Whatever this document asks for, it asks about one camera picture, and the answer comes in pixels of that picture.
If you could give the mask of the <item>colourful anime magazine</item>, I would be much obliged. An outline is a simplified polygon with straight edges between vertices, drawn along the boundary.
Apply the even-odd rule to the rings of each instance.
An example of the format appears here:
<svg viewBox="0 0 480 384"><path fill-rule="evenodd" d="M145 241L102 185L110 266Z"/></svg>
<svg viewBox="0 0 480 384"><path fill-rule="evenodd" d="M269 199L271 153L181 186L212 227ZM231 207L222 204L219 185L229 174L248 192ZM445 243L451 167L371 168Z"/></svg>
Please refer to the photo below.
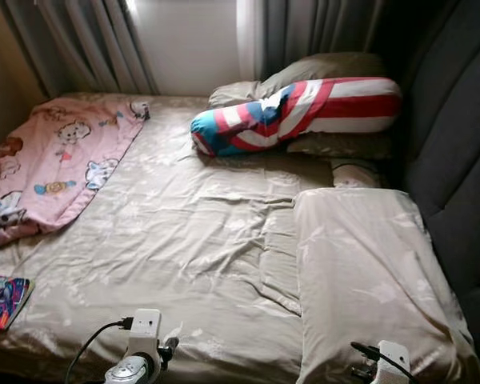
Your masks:
<svg viewBox="0 0 480 384"><path fill-rule="evenodd" d="M0 277L0 330L10 328L32 291L32 279Z"/></svg>

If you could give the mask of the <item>large beige pillow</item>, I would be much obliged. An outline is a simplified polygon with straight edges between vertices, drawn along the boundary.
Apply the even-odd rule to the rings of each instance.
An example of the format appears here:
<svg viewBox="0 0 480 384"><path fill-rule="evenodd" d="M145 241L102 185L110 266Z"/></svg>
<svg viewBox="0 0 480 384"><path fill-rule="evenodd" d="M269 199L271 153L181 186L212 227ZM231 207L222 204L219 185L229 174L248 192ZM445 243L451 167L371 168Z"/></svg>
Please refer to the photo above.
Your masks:
<svg viewBox="0 0 480 384"><path fill-rule="evenodd" d="M298 384L349 384L353 342L408 349L420 384L480 384L480 358L419 209L403 191L313 189L294 200Z"/></svg>

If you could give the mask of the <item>beige floral bed sheet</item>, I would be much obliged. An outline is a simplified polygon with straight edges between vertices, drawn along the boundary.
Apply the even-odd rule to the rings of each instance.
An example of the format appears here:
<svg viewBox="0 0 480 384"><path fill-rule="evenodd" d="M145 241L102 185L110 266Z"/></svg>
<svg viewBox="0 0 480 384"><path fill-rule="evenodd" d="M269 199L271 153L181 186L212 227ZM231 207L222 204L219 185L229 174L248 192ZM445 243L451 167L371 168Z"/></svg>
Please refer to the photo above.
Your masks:
<svg viewBox="0 0 480 384"><path fill-rule="evenodd" d="M298 384L302 308L294 200L332 187L324 161L280 151L208 158L198 98L150 98L150 118L68 226L0 246L0 275L33 292L0 330L0 383L98 379L148 308L178 337L164 384Z"/></svg>

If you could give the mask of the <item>small beige pillow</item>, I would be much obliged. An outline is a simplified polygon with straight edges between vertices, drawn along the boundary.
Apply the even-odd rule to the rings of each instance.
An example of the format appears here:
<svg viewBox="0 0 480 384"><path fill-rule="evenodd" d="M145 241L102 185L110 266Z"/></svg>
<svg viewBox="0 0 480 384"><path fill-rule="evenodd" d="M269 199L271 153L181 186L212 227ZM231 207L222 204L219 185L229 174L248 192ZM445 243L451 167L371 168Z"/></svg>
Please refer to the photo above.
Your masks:
<svg viewBox="0 0 480 384"><path fill-rule="evenodd" d="M381 189L382 176L375 164L360 158L331 158L333 186L339 189Z"/></svg>

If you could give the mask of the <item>pink cartoon print blanket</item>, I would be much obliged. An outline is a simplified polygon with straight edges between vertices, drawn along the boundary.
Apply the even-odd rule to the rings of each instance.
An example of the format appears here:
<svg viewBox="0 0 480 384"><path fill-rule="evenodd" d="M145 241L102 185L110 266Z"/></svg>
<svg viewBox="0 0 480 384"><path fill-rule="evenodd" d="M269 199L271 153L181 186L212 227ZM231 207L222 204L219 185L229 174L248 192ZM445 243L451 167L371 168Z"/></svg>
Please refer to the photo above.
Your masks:
<svg viewBox="0 0 480 384"><path fill-rule="evenodd" d="M75 220L149 117L142 100L57 98L35 107L0 143L0 246Z"/></svg>

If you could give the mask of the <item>white window blind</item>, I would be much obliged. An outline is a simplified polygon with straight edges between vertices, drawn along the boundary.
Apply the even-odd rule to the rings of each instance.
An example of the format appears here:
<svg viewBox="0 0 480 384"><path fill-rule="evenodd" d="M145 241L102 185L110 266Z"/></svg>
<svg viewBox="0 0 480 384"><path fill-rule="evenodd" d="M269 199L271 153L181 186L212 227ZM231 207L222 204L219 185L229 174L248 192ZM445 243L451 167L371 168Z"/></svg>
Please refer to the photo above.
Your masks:
<svg viewBox="0 0 480 384"><path fill-rule="evenodd" d="M142 57L163 95L207 96L255 80L254 0L127 0Z"/></svg>

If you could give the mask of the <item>grey curtain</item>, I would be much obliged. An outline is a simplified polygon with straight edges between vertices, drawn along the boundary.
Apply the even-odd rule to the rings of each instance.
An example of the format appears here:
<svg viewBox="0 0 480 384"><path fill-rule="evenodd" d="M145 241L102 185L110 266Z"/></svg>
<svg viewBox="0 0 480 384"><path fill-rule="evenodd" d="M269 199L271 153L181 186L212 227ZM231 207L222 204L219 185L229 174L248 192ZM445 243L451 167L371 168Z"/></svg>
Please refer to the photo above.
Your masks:
<svg viewBox="0 0 480 384"><path fill-rule="evenodd" d="M312 54L367 52L387 0L259 0L261 78Z"/></svg>
<svg viewBox="0 0 480 384"><path fill-rule="evenodd" d="M127 0L0 0L47 98L156 94Z"/></svg>

